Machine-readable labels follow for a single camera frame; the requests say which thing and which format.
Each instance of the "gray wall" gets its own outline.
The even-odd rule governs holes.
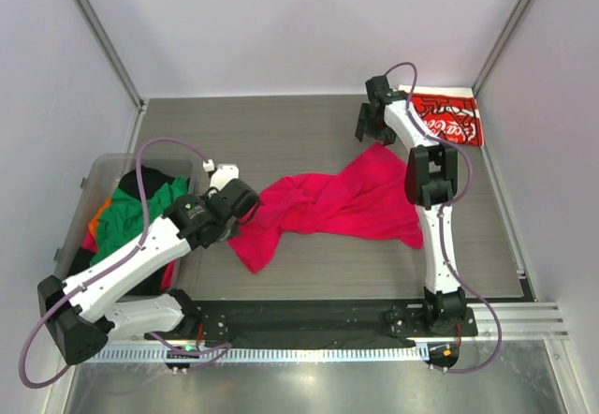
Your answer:
[[[38,413],[47,393],[17,376],[36,285],[53,272],[81,177],[125,148],[135,110],[72,0],[0,0],[0,112],[0,410]],[[49,377],[56,354],[44,332],[32,377]]]
[[[478,98],[534,285],[558,302],[595,385],[598,10],[599,0],[535,0]]]
[[[409,57],[470,85],[515,0],[91,0],[145,97],[363,93]]]

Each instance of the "red cloth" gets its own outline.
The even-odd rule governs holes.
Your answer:
[[[167,264],[167,268],[162,274],[162,281],[160,282],[160,288],[158,289],[160,292],[166,291],[168,288],[170,288],[173,272],[175,272],[175,261],[171,261],[169,264]]]
[[[282,178],[262,191],[255,218],[228,243],[253,273],[269,264],[285,231],[399,239],[421,248],[416,209],[403,189],[405,171],[403,161],[375,144],[339,175]]]
[[[97,253],[97,244],[95,243],[95,237],[91,231],[87,230],[81,247],[90,252]]]

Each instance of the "clear storage bin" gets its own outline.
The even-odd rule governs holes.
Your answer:
[[[135,168],[135,154],[109,154],[99,157],[92,166],[89,176],[83,180],[82,192],[66,234],[63,247],[56,254],[56,276],[65,279],[77,250],[81,247],[88,224],[108,197],[117,188],[121,178]],[[182,176],[189,180],[189,192],[197,187],[200,166],[192,155],[151,155],[143,157],[142,165],[160,170],[172,177]],[[179,273],[177,260],[171,280],[174,286]]]

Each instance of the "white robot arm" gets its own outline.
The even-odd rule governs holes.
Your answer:
[[[457,150],[434,139],[414,106],[408,106],[407,94],[391,89],[386,76],[366,81],[366,90],[370,103],[360,108],[356,137],[366,134],[387,145],[399,136],[410,151],[405,194],[424,231],[426,324],[433,333],[453,332],[467,310],[464,290],[446,266],[448,260],[456,268],[450,202],[458,190]]]
[[[240,180],[234,165],[205,163],[210,189],[201,196],[174,200],[149,227],[146,241],[131,259],[89,287],[85,282],[139,247],[133,239],[93,268],[60,281],[49,276],[37,286],[42,316],[74,288],[74,295],[46,326],[67,364],[94,356],[109,341],[149,332],[175,332],[185,337],[199,324],[199,311],[180,289],[134,302],[118,301],[137,283],[170,261],[202,246],[207,248],[235,233],[238,219],[252,215],[259,197]]]

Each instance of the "coca-cola logo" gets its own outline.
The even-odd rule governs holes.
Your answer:
[[[425,124],[435,136],[439,136],[439,134],[443,132],[448,138],[460,140],[460,142],[466,142],[476,136],[476,132],[473,128],[463,128],[454,120],[429,119],[425,120]]]

